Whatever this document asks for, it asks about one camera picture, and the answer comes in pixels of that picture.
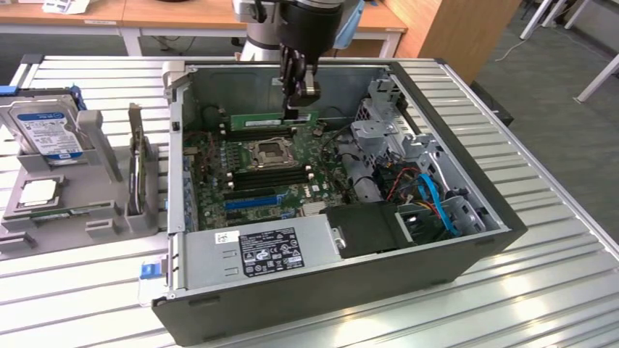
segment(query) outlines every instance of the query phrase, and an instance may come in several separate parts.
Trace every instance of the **blue latch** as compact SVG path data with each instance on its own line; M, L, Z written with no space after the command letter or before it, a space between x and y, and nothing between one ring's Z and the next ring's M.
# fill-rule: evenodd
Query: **blue latch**
M162 277L161 273L161 264L160 263L148 263L142 265L142 269L138 274L140 279L154 279Z
M0 96L14 96L17 93L17 86L0 86Z

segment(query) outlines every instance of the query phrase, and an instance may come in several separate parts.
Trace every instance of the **power supply label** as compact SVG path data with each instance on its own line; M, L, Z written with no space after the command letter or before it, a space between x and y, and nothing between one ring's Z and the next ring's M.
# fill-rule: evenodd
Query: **power supply label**
M61 112L17 115L26 136L40 154L54 160L81 156L82 149L74 133L66 130L68 122Z
M293 228L240 235L238 247L246 277L304 267Z

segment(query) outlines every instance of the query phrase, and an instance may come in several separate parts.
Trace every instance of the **paper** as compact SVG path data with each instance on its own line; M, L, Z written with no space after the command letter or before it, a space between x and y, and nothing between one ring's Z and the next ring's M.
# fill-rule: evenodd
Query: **paper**
M77 15L86 11L89 0L45 0L42 11L64 15Z

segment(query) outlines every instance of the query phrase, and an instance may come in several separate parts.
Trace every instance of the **metal bracket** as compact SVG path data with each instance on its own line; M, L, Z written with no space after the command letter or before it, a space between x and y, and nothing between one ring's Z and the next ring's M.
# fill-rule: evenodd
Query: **metal bracket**
M190 72L184 67L184 61L164 62L161 67L161 79L164 80L164 98L168 103L174 101L174 88L181 84L180 80Z

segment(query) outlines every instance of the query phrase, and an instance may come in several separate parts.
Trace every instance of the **aluminum workbench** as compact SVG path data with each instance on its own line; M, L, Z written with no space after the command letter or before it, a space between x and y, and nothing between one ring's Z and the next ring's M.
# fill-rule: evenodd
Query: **aluminum workbench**
M88 108L102 110L104 132L116 146L128 140L126 105L141 104L149 140L165 158L164 60L169 57L45 57L38 65L18 67L13 83L80 86ZM428 59L401 62L528 232L453 283L200 347L619 347L617 245L450 68ZM5 204L17 145L5 130L0 136ZM160 187L166 187L161 162ZM161 192L161 231L165 196ZM158 233L0 262L0 347L173 347L137 300L138 266L165 249Z

